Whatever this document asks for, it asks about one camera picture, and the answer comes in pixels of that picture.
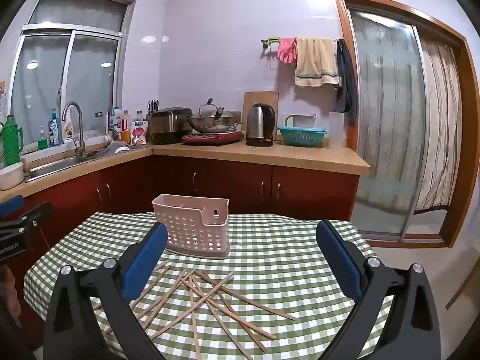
white bowl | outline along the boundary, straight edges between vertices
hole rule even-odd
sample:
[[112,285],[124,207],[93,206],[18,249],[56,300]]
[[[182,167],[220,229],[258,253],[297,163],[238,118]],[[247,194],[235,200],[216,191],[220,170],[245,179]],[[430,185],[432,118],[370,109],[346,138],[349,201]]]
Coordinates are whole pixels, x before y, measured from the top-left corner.
[[23,163],[14,163],[0,170],[0,190],[9,190],[21,182],[23,182]]

scissors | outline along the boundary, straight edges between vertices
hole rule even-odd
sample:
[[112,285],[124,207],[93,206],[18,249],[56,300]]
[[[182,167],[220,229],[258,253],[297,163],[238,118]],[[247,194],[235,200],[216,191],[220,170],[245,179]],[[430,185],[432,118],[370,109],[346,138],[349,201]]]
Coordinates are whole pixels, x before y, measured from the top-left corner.
[[150,100],[147,103],[147,108],[148,108],[148,115],[152,115],[153,112],[158,111],[158,100]]

blue gripper pad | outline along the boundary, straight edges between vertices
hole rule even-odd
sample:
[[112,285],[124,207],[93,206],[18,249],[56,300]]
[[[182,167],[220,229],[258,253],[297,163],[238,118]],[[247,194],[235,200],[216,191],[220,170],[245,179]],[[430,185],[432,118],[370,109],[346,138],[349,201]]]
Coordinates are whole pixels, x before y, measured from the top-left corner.
[[23,196],[17,195],[8,199],[6,202],[0,203],[0,218],[9,216],[12,212],[17,211],[23,206]]
[[345,296],[359,302],[363,296],[362,276],[329,221],[317,225],[317,243]]
[[137,299],[145,288],[152,271],[167,246],[168,231],[162,223],[156,223],[152,235],[138,252],[123,276],[121,296],[126,302]]

blue bottle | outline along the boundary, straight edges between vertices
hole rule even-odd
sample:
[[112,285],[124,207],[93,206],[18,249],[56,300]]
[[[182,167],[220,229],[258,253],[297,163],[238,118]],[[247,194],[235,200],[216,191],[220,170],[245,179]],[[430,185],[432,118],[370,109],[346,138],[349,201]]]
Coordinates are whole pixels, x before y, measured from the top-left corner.
[[57,118],[57,109],[52,108],[52,119],[49,121],[49,147],[62,144],[62,130],[60,120]]

pile of chopsticks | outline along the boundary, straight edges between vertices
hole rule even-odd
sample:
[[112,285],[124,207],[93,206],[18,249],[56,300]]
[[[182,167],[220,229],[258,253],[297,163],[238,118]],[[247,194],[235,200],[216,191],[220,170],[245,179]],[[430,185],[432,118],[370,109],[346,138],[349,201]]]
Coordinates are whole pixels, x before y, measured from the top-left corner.
[[[157,267],[155,267],[154,272],[160,270],[163,268],[167,263],[163,263]],[[155,278],[155,280],[142,292],[140,297],[136,300],[134,300],[130,304],[130,308],[133,310],[135,306],[152,290],[152,288],[160,281],[160,279],[168,272],[168,270],[171,268],[171,266],[165,266],[164,270],[162,273]],[[240,293],[233,291],[227,287],[225,287],[225,284],[232,278],[234,275],[234,272],[230,272],[225,278],[223,278],[221,281],[217,282],[210,278],[210,276],[204,272],[204,271],[199,271],[192,269],[190,271],[187,271],[187,268],[183,269],[182,272],[179,274],[177,279],[175,280],[174,284],[172,287],[161,297],[156,299],[149,307],[146,309],[142,310],[139,314],[136,314],[136,317],[138,320],[143,318],[144,316],[147,316],[147,319],[145,322],[141,322],[141,325],[144,329],[147,329],[152,321],[155,319],[157,316],[158,312],[160,309],[165,305],[165,303],[168,301],[169,297],[181,286],[184,285],[186,286],[189,291],[190,291],[190,307],[188,310],[184,311],[181,315],[179,315],[174,321],[169,323],[167,326],[162,328],[161,330],[157,331],[155,334],[150,336],[151,339],[157,338],[163,333],[165,333],[167,330],[169,330],[171,327],[174,327],[177,323],[182,321],[184,318],[187,316],[191,315],[191,324],[193,327],[193,340],[195,343],[195,353],[196,353],[196,358],[197,360],[201,359],[200,355],[200,345],[198,341],[198,333],[197,333],[197,323],[196,323],[196,318],[195,318],[195,313],[194,311],[201,307],[204,303],[207,304],[208,308],[210,309],[210,312],[212,315],[215,317],[217,322],[220,324],[220,327],[222,330],[225,332],[225,334],[230,338],[230,340],[235,344],[235,346],[238,348],[238,350],[249,360],[253,360],[252,357],[248,354],[248,352],[244,349],[244,347],[238,342],[238,340],[231,334],[231,332],[228,330],[228,328],[225,326],[224,322],[220,319],[218,316],[217,312],[215,311],[221,311],[223,314],[229,316],[230,318],[234,319],[237,321],[241,327],[245,330],[245,332],[250,336],[250,338],[255,342],[255,344],[262,350],[266,351],[266,348],[263,346],[261,343],[260,339],[258,336],[254,334],[254,332],[262,335],[265,338],[268,338],[270,340],[275,340],[276,336],[273,334],[270,334],[266,332],[265,330],[253,325],[252,323],[249,323],[245,321],[243,318],[240,318],[235,311],[232,309],[232,306],[229,304],[229,302],[224,298],[224,296],[221,294],[221,292],[224,292],[226,294],[231,295],[232,297],[235,297],[237,299],[242,300],[243,302],[249,303],[250,305],[259,307],[260,309],[263,309],[265,311],[268,311],[272,314],[279,315],[284,318],[288,318],[292,321],[296,320],[297,318],[286,314],[282,311],[271,309],[270,307],[264,306],[261,303],[255,302],[253,300],[250,300]],[[209,283],[212,286],[212,289],[208,292],[205,293],[203,292],[202,288],[198,284],[197,278],[201,278],[203,281]],[[194,301],[194,293],[197,295],[200,299]],[[212,297],[213,295],[217,294],[220,300],[224,303],[224,307],[216,303]],[[98,303],[95,305],[94,310],[97,310],[101,307],[101,304]],[[109,334],[112,332],[112,329],[109,328],[106,333]]]

